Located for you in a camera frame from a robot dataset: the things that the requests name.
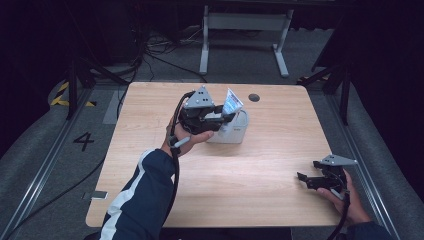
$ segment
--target gray floor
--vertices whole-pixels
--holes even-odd
[[[331,31],[322,30],[290,31],[283,49],[290,77],[283,79],[279,75],[271,51],[271,45],[278,39],[277,33],[262,32],[254,37],[247,37],[243,32],[213,33],[209,69],[205,78],[210,83],[296,84],[299,77],[312,75],[311,66],[330,35]],[[200,50],[201,44],[193,42],[158,57],[198,71]],[[149,56],[145,56],[145,60],[150,64],[151,71],[149,65],[144,62],[136,81],[201,82],[193,73],[169,66]],[[48,101],[52,100],[59,85],[52,90]],[[353,158],[359,152],[363,165],[372,178],[371,183],[362,182],[361,174],[358,174],[360,170],[349,169],[365,208],[376,221],[389,227],[395,239],[421,239],[424,235],[423,202],[397,167],[355,94],[354,87],[349,101],[349,126],[343,127],[332,108],[334,99],[337,101],[339,94],[325,96],[320,90],[321,85],[322,83],[315,83],[307,89],[333,153]],[[96,101],[97,106],[83,107],[72,126],[69,126],[69,121],[65,121],[67,107],[52,106],[47,114],[15,142],[0,161],[0,229],[4,230],[8,226],[20,204],[26,204],[22,199],[27,189],[31,189],[30,184],[64,128],[68,127],[70,132],[63,139],[63,146],[54,157],[52,171],[47,181],[40,184],[38,191],[35,191],[36,201],[27,204],[26,210],[35,210],[47,203],[81,180],[102,160],[115,128],[118,97],[122,96],[124,90],[124,87],[113,82],[100,80],[96,87],[87,93],[89,100]],[[91,133],[90,139],[94,140],[94,143],[88,144],[83,152],[82,144],[73,143],[73,140],[86,132]],[[355,143],[353,146],[346,139],[346,132],[351,134]],[[96,171],[78,187],[29,219],[16,232],[14,239],[83,239],[87,234],[96,231],[97,229],[85,225],[89,202],[83,200],[82,196],[85,192],[94,190],[99,173],[99,170]],[[370,191],[370,184],[374,184],[377,191]],[[375,204],[373,199],[381,199],[383,205]],[[383,222],[379,217],[380,213],[388,215],[383,218]],[[326,239],[333,228],[292,228],[293,239]]]

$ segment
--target metal bracket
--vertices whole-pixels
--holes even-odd
[[[213,107],[214,102],[205,85],[201,86],[184,105],[185,109]]]
[[[346,166],[358,164],[358,161],[331,154],[323,158],[320,163],[329,166]]]
[[[104,191],[86,192],[82,196],[84,200],[104,200],[107,198],[108,193]]]

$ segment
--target black cable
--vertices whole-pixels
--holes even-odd
[[[322,170],[322,173],[323,174],[328,173],[328,174],[332,175],[333,177],[335,177],[337,180],[339,180],[341,185],[342,185],[342,188],[344,190],[344,194],[345,194],[344,198],[343,198],[344,205],[343,205],[342,217],[340,218],[340,221],[339,221],[339,224],[337,225],[337,227],[334,229],[334,231],[331,233],[331,235],[327,238],[327,240],[333,240],[337,236],[337,234],[340,233],[340,230],[342,229],[342,227],[343,227],[343,225],[346,221],[347,212],[348,212],[349,206],[350,206],[350,191],[347,189],[347,186],[343,182],[343,180],[339,176],[337,176],[337,174],[334,174],[334,173],[327,171],[327,170]]]
[[[152,57],[152,58],[154,58],[154,59],[157,59],[157,60],[159,60],[159,61],[161,61],[161,62],[163,62],[163,63],[169,64],[169,65],[171,65],[171,66],[173,66],[173,67],[176,67],[176,68],[179,68],[179,69],[181,69],[181,70],[184,70],[184,71],[187,71],[187,72],[193,73],[193,74],[195,74],[196,76],[200,77],[200,78],[203,80],[203,82],[204,82],[204,83],[208,83],[208,81],[207,81],[207,80],[206,80],[206,79],[205,79],[205,78],[204,78],[201,74],[199,74],[199,73],[197,73],[197,72],[195,72],[195,71],[193,71],[193,70],[190,70],[190,69],[187,69],[187,68],[180,67],[180,66],[175,65],[175,64],[173,64],[173,63],[170,63],[170,62],[168,62],[168,61],[165,61],[165,60],[163,60],[163,59],[160,59],[160,58],[158,58],[158,57],[156,57],[156,56],[153,56],[152,54],[147,53],[147,52],[146,52],[146,55],[148,55],[148,56],[150,56],[150,57]]]
[[[48,207],[50,204],[54,203],[55,201],[57,201],[59,198],[63,197],[63,195],[67,194],[68,192],[70,192],[71,190],[73,190],[74,188],[78,187],[81,183],[83,183],[85,180],[87,180],[87,178],[89,178],[91,175],[93,175],[93,173],[95,171],[97,171],[97,169],[100,168],[100,166],[103,164],[103,162],[105,161],[105,157],[103,157],[103,159],[97,164],[97,166],[91,170],[90,173],[88,173],[83,179],[81,179],[79,182],[77,182],[76,184],[74,184],[73,186],[69,187],[68,189],[66,189],[65,191],[63,191],[62,193],[60,193],[59,195],[57,195],[56,197],[54,197],[52,200],[48,201],[47,203],[43,204],[41,207],[39,207],[37,210],[35,210],[34,212],[32,212],[31,214],[29,214],[26,218],[24,218],[21,222],[19,222],[18,225],[16,225],[15,228],[13,228],[13,230],[6,236],[5,240],[8,240],[15,232],[16,230],[18,230],[20,227],[22,227],[22,225],[24,225],[28,220],[30,220],[31,218],[33,218],[35,215],[37,215],[38,213],[41,212],[41,210],[43,210],[44,208]]]

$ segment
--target black tool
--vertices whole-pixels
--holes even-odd
[[[205,86],[202,86],[181,108],[178,121],[194,135],[206,131],[217,132],[222,124],[231,122],[235,116],[235,113],[224,114],[222,108],[223,105],[214,105]]]
[[[314,161],[314,167],[321,169],[322,177],[308,177],[302,173],[297,173],[300,181],[306,183],[309,189],[326,188],[340,198],[343,187],[346,186],[346,175],[343,171],[344,165],[357,164],[356,160],[340,157],[337,155],[328,155],[321,161]]]
[[[308,177],[305,174],[297,173],[300,181],[306,182],[306,186],[310,189],[317,190],[318,188],[326,188],[330,190],[335,196],[343,201],[342,217],[336,229],[328,237],[328,240],[343,239],[343,234],[340,234],[340,229],[346,221],[347,211],[350,205],[350,192],[347,189],[346,174],[342,166],[358,164],[358,161],[348,158],[340,157],[337,155],[328,155],[320,162],[314,161],[314,167],[321,169],[323,177]]]

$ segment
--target person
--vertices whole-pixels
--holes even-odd
[[[350,206],[346,217],[346,225],[348,226],[346,238],[348,240],[392,239],[385,228],[372,221],[368,213],[362,207],[358,191],[353,186],[352,177],[346,170],[344,170],[344,172],[346,174],[347,189],[350,192]],[[317,192],[332,202],[340,214],[343,212],[343,201],[332,192],[325,188],[318,188]]]
[[[167,143],[169,129],[170,125],[167,127],[167,137],[161,148],[147,150],[141,155],[133,177],[109,206],[101,232],[92,234],[95,239],[159,239],[173,192],[171,177],[175,169],[171,148]],[[190,137],[190,140],[180,147],[179,156],[182,156],[188,153],[195,144],[211,138],[213,132],[191,135],[177,124],[175,136],[178,139]],[[347,239],[391,239],[389,233],[374,223],[365,212],[347,172],[346,177],[347,188],[351,194],[351,205],[347,215],[347,221],[350,224]],[[331,201],[339,212],[342,211],[343,202],[330,191],[319,188],[317,192]]]

